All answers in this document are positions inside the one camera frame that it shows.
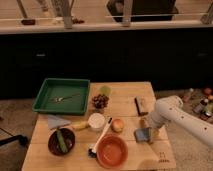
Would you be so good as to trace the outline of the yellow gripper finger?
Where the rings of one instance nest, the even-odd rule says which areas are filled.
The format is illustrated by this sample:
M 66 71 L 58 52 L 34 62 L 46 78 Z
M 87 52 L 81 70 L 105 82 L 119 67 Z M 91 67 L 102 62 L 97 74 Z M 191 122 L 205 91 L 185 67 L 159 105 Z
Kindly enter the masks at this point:
M 154 142 L 154 139 L 158 136 L 158 130 L 151 128 L 150 134 L 149 134 L 149 143 L 152 144 Z
M 144 120 L 144 119 L 141 119 L 140 121 L 139 121 L 139 123 L 140 123 L 140 127 L 141 128 L 146 128 L 146 121 Z

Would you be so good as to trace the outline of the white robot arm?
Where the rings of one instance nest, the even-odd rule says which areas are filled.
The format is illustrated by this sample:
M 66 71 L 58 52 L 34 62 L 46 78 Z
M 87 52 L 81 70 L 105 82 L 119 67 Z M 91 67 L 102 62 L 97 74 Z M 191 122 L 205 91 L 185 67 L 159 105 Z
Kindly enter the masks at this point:
M 157 130 L 161 129 L 167 121 L 172 121 L 213 149 L 213 124 L 188 114 L 182 107 L 183 101 L 178 96 L 158 99 L 147 116 L 145 140 L 152 140 Z

